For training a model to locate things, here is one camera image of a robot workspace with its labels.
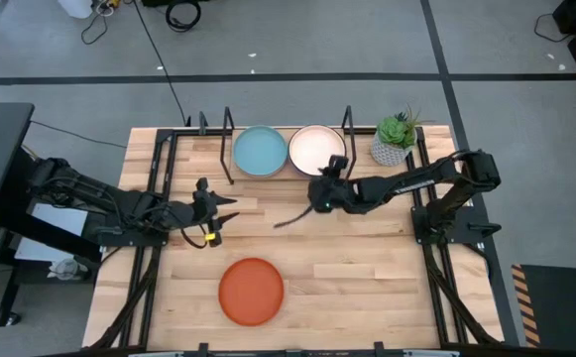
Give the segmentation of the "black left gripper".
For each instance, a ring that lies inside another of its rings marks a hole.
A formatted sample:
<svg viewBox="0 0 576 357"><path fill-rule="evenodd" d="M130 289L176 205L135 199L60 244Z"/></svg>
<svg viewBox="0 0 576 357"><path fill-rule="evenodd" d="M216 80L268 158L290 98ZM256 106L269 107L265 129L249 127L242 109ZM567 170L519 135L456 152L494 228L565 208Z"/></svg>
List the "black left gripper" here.
<svg viewBox="0 0 576 357"><path fill-rule="evenodd" d="M187 226L199 225L209 221L216 213L217 206L236 203L236 199L220 196L215 191L196 190L192 194L193 202L190 204L192 215L188 219ZM220 226L239 215L233 212L216 219Z"/></svg>

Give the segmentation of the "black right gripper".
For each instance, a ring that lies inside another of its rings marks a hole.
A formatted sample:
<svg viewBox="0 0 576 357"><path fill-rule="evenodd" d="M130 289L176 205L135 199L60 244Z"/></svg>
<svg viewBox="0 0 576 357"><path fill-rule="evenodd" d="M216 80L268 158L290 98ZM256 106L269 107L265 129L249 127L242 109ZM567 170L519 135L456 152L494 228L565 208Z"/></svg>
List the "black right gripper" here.
<svg viewBox="0 0 576 357"><path fill-rule="evenodd" d="M317 213L330 213L342 208L347 213L360 213L358 189L352 180L320 177L312 179L307 188L310 206L303 213L290 220L274 224L273 228L282 228L302 219L312 210Z"/></svg>

